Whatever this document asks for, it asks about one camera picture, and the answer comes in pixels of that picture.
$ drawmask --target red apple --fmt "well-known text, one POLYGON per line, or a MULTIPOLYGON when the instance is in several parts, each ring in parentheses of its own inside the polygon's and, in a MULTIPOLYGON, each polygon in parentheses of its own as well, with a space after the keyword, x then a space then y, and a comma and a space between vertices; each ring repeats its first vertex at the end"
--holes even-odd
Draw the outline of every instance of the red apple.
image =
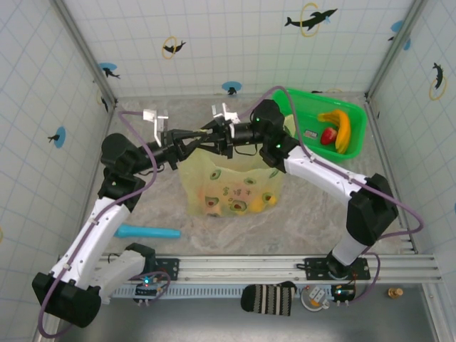
POLYGON ((321 134, 320 143, 322 145, 329 145, 334 143, 337 138, 337 130, 332 127, 327 127, 321 134))

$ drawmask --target green basket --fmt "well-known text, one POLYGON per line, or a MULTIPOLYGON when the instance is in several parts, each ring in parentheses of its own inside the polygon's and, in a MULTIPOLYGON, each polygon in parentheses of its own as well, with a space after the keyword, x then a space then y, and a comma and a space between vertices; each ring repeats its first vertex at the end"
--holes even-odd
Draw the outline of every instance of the green basket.
MULTIPOLYGON (((288 92, 296 107, 299 128, 303 134, 303 142, 312 151, 331 162, 343 162, 344 160, 356 157, 361 152, 367 124, 366 112, 362 108, 352 103, 306 93, 300 90, 288 89, 288 92), (343 110, 350 119, 351 138, 348 149, 343 155, 336 152, 336 146, 334 144, 322 145, 320 143, 321 133, 324 129, 335 126, 331 123, 321 123, 318 121, 317 116, 319 113, 331 112, 335 109, 343 110)), ((283 91, 275 92, 272 99, 277 102, 280 111, 285 116, 291 114, 288 98, 283 91)))

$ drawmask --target metal rail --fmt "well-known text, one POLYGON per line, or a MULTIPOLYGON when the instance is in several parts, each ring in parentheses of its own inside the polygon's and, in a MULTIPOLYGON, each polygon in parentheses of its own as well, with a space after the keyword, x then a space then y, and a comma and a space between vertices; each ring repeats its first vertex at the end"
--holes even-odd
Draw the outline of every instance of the metal rail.
POLYGON ((385 58, 383 59, 380 68, 378 69, 375 78, 373 79, 369 90, 367 92, 368 96, 372 97, 375 92, 380 88, 380 85, 383 79, 386 77, 386 74, 390 70, 394 60, 398 57, 399 53, 402 51, 402 48, 410 36, 415 23, 420 18, 421 12, 425 8, 428 0, 414 0, 412 6, 410 7, 407 16, 403 21, 403 25, 400 28, 398 34, 394 37, 393 45, 390 50, 386 53, 385 58))
MULTIPOLYGON (((296 268, 306 257, 301 256, 166 256, 180 260, 179 277, 172 282, 164 299, 239 298, 247 284, 277 284, 292 281, 298 287, 305 284, 339 284, 340 281, 309 281, 304 271, 296 268)), ((377 270, 377 260, 365 256, 370 273, 377 270)), ((379 284, 435 284, 442 277, 433 255, 381 255, 379 284)), ((97 267, 108 263, 103 256, 97 267)), ((371 281, 358 281, 369 284, 371 281)), ((113 294, 113 298, 137 298, 135 287, 139 281, 127 281, 113 294)))
POLYGON ((109 102, 111 107, 115 105, 115 96, 113 91, 111 90, 108 82, 106 81, 106 77, 101 72, 101 69, 98 67, 98 63, 95 60, 92 52, 90 51, 86 41, 84 40, 83 36, 81 35, 79 28, 76 25, 76 22, 73 19, 68 7, 65 5, 63 0, 51 0, 51 5, 53 9, 56 11, 57 16, 61 20, 63 27, 68 32, 68 35, 71 37, 71 40, 76 45, 79 53, 82 55, 85 64, 87 65, 90 73, 92 74, 95 82, 97 83, 98 87, 100 88, 100 92, 103 95, 103 98, 109 102))
MULTIPOLYGON (((370 131, 372 132, 373 139, 377 146, 378 154, 380 155, 380 161, 383 165, 383 170, 385 171, 385 176, 388 179, 391 185, 391 192, 393 193, 394 198, 399 199, 402 201, 400 193, 398 191, 398 184, 395 181, 393 169, 389 162, 388 156, 386 155, 385 145, 383 144, 383 140, 380 134, 380 130, 378 129, 377 120, 375 117, 375 113, 373 112, 373 108, 370 103, 365 103, 364 109, 368 115, 368 123, 370 125, 370 131)), ((405 214, 404 209, 398 208, 399 211, 399 223, 400 228, 403 231, 410 231, 410 223, 408 221, 407 215, 405 214)), ((403 235, 400 237, 402 243, 402 250, 403 254, 415 254, 418 253, 416 242, 413 238, 413 235, 403 235)))

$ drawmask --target yellow plastic bag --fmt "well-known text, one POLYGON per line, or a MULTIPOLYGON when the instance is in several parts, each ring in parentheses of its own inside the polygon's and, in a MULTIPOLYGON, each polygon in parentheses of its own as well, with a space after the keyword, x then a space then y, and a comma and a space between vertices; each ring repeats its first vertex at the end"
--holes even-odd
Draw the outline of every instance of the yellow plastic bag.
MULTIPOLYGON (((285 126, 294 135, 292 115, 285 126)), ((254 146, 238 147, 242 153, 253 154, 254 146)), ((255 156, 233 152, 233 158, 196 150, 179 165, 182 186, 187 193, 191 215, 233 217, 262 212, 279 200, 284 174, 255 156)))

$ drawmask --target white tile wall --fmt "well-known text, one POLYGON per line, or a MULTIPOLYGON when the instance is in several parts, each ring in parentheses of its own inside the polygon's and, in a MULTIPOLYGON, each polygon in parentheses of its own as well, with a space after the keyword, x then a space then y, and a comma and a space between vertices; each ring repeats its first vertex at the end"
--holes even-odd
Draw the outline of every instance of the white tile wall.
POLYGON ((383 82, 378 124, 402 198, 423 216, 420 252, 435 253, 447 287, 443 299, 456 327, 456 10, 430 0, 383 82), (440 64, 446 81, 433 93, 440 64), (432 97, 441 95, 438 100, 432 97))
POLYGON ((277 84, 365 91, 395 35, 390 27, 412 2, 315 1, 304 20, 337 12, 304 38, 299 27, 284 26, 287 16, 299 20, 302 0, 66 1, 98 62, 117 66, 120 80, 108 82, 119 97, 225 93, 227 81, 239 81, 242 93, 277 84), (186 44, 166 60, 170 36, 186 44))
POLYGON ((31 281, 79 228, 89 150, 108 121, 96 91, 48 1, 0 1, 0 341, 30 340, 39 309, 31 281), (47 137, 61 125, 56 149, 47 137))

